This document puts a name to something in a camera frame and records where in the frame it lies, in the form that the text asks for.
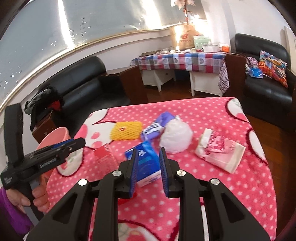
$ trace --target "wooden side table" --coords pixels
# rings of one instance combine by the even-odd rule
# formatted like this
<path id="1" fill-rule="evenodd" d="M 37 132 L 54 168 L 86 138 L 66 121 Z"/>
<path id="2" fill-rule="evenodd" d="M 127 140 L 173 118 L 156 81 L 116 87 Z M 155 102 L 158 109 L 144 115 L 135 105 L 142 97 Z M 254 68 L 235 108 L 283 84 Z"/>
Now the wooden side table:
<path id="1" fill-rule="evenodd" d="M 45 116 L 40 122 L 36 124 L 32 135 L 40 144 L 49 133 L 60 126 L 63 126 L 62 121 L 58 114 L 52 110 L 47 116 Z"/>
<path id="2" fill-rule="evenodd" d="M 132 105 L 148 103 L 148 97 L 138 66 L 108 70 L 101 76 L 118 77 Z"/>
<path id="3" fill-rule="evenodd" d="M 228 72 L 229 88 L 223 94 L 225 97 L 236 97 L 241 100 L 246 79 L 246 57 L 241 54 L 227 54 L 225 62 Z"/>

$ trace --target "table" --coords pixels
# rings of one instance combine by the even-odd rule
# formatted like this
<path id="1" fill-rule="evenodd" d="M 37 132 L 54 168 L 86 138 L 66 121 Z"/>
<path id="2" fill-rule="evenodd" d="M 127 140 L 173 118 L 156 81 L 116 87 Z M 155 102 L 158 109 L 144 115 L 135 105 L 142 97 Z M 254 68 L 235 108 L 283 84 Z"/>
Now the table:
<path id="1" fill-rule="evenodd" d="M 277 210 L 271 172 L 260 142 L 237 99 L 195 98 L 101 110 L 94 112 L 85 122 L 91 127 L 91 132 L 79 131 L 76 138 L 92 136 L 96 128 L 99 129 L 100 125 L 108 122 L 141 121 L 143 127 L 146 127 L 164 111 L 179 115 L 194 133 L 192 144 L 186 151 L 169 154 L 168 158 L 178 161 L 181 169 L 192 173 L 196 178 L 207 181 L 213 177 L 219 178 L 255 216 L 273 240 Z M 246 146 L 242 161 L 234 174 L 229 174 L 194 154 L 205 128 L 214 129 L 226 138 Z M 113 141 L 110 147 L 115 158 L 121 162 L 125 160 L 124 151 L 138 143 L 139 140 Z M 152 145 L 158 152 L 159 138 Z M 84 149 L 83 164 L 73 176 L 63 177 L 56 169 L 53 171 L 47 186 L 51 207 L 81 178 L 89 181 L 102 178 L 90 148 Z M 165 197 L 161 180 L 137 188 L 136 192 L 136 198 L 118 207 L 120 240 L 175 240 L 179 200 Z M 134 234 L 138 239 L 127 239 L 127 235 Z"/>
<path id="2" fill-rule="evenodd" d="M 145 57 L 138 57 L 131 61 L 131 65 L 139 66 L 142 71 L 144 85 L 155 85 L 161 91 L 161 85 L 174 78 L 173 69 L 187 70 L 190 72 L 191 93 L 202 91 L 222 96 L 218 87 L 218 74 L 223 65 L 225 53 L 174 53 L 154 54 Z M 164 70 L 170 72 L 166 77 Z M 146 78 L 147 72 L 151 72 L 154 78 Z"/>

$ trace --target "white wall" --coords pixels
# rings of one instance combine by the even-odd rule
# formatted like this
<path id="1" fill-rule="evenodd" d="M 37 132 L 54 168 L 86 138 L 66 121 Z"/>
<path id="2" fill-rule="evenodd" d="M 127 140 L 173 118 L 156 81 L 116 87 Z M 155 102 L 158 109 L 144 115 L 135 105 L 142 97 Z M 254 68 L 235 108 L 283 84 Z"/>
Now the white wall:
<path id="1" fill-rule="evenodd" d="M 268 0 L 226 0 L 236 33 L 268 39 L 287 48 L 284 17 Z"/>
<path id="2" fill-rule="evenodd" d="M 209 37 L 214 44 L 230 44 L 228 24 L 223 10 L 225 0 L 201 0 L 209 26 Z"/>
<path id="3" fill-rule="evenodd" d="M 13 97 L 9 104 L 20 102 L 24 108 L 25 102 L 36 94 L 38 86 L 43 81 L 70 64 L 89 55 L 96 55 L 101 58 L 107 70 L 127 67 L 130 65 L 131 60 L 140 56 L 141 53 L 170 47 L 171 40 L 169 34 L 169 30 L 162 30 L 158 32 L 127 35 L 74 52 L 36 75 Z M 3 120 L 4 111 L 0 113 L 0 171 L 6 166 Z M 37 141 L 34 139 L 29 129 L 30 122 L 30 116 L 24 113 L 23 146 L 25 154 L 34 151 L 38 146 Z"/>
<path id="4" fill-rule="evenodd" d="M 296 74 L 296 37 L 291 29 L 285 27 L 287 50 L 291 56 L 291 71 Z"/>

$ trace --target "plastic bag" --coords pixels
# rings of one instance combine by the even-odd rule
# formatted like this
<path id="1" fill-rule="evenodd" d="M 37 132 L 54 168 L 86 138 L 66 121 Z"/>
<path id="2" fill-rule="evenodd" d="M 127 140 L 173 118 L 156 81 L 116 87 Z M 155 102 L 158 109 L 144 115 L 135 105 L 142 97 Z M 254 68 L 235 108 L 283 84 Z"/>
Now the plastic bag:
<path id="1" fill-rule="evenodd" d="M 189 147 L 192 136 L 193 132 L 189 125 L 176 116 L 176 119 L 167 123 L 159 145 L 164 147 L 167 153 L 179 153 Z"/>
<path id="2" fill-rule="evenodd" d="M 263 73 L 259 68 L 250 68 L 249 75 L 254 78 L 263 79 Z"/>

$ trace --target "human hand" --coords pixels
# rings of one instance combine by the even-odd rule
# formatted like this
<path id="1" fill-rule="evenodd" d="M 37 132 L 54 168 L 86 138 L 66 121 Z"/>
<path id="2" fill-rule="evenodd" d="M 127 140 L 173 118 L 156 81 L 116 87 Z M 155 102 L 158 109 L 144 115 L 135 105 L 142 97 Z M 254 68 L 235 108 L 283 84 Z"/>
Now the human hand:
<path id="1" fill-rule="evenodd" d="M 8 189 L 6 194 L 12 205 L 25 213 L 24 206 L 30 206 L 30 200 L 15 189 Z M 35 197 L 34 205 L 40 212 L 46 212 L 49 209 L 50 203 L 48 201 L 46 182 L 43 176 L 40 177 L 40 185 L 33 190 L 32 194 Z"/>

